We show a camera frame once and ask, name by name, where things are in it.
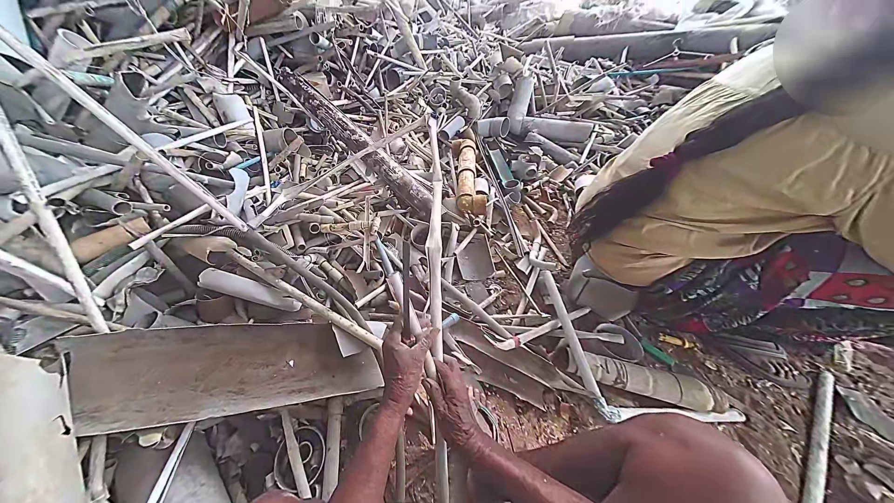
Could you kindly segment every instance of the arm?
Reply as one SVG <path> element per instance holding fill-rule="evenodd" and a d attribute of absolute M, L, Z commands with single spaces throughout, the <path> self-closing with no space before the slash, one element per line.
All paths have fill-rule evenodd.
<path fill-rule="evenodd" d="M 440 383 L 426 379 L 423 384 L 434 406 L 438 428 L 451 447 L 463 451 L 485 483 L 515 503 L 592 503 L 487 437 L 472 415 L 459 365 L 434 364 Z"/>
<path fill-rule="evenodd" d="M 422 340 L 407 347 L 401 342 L 399 323 L 385 335 L 382 402 L 370 425 L 370 435 L 360 443 L 345 467 L 329 503 L 378 503 L 383 500 L 404 414 L 412 405 L 413 395 L 422 381 L 423 364 L 433 338 L 432 329 L 426 329 Z"/>

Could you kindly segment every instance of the plastic scrap pile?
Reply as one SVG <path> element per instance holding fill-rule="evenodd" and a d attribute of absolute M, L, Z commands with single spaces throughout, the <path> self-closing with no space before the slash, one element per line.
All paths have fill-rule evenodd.
<path fill-rule="evenodd" d="M 92 499 L 215 461 L 203 500 L 331 493 L 325 424 L 368 412 L 400 316 L 483 382 L 605 407 L 525 346 L 622 337 L 576 331 L 553 277 L 575 194 L 777 25 L 587 36 L 528 7 L 90 0 L 28 10 L 33 49 L 0 31 L 3 368 L 65 376 L 80 448 L 52 458 Z"/>

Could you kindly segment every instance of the wrinkled hand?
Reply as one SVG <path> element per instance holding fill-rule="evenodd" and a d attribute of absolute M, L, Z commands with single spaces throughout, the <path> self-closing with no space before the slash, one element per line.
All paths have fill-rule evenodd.
<path fill-rule="evenodd" d="M 434 366 L 438 370 L 438 381 L 425 379 L 422 384 L 434 407 L 438 430 L 450 446 L 474 448 L 485 434 L 478 428 L 472 413 L 469 404 L 471 388 L 462 378 L 460 364 L 455 360 L 450 363 L 435 361 Z"/>
<path fill-rule="evenodd" d="M 383 400 L 392 402 L 400 410 L 406 411 L 413 403 L 413 395 L 419 388 L 425 373 L 426 353 L 439 328 L 430 328 L 428 321 L 422 324 L 422 337 L 413 347 L 401 341 L 401 323 L 395 321 L 385 334 L 382 343 L 382 364 L 384 367 L 385 391 Z"/>

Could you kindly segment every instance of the beige shirt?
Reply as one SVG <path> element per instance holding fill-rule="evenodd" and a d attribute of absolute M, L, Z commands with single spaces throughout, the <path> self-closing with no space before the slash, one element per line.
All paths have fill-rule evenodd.
<path fill-rule="evenodd" d="M 779 86 L 772 47 L 699 86 L 602 169 L 578 209 L 603 187 L 648 167 L 715 117 Z M 603 273 L 647 286 L 693 259 L 761 252 L 797 233 L 836 230 L 894 269 L 894 158 L 857 144 L 828 116 L 806 114 L 683 165 L 654 204 L 592 243 Z"/>

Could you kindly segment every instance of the forearm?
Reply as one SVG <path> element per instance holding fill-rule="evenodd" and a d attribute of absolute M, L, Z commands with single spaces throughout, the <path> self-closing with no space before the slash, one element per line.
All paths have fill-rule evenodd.
<path fill-rule="evenodd" d="M 479 480 L 513 503 L 593 503 L 493 439 L 482 436 L 463 450 Z"/>
<path fill-rule="evenodd" d="M 406 412 L 406 407 L 400 410 L 394 402 L 383 400 L 329 503 L 378 503 L 383 500 L 394 446 Z"/>

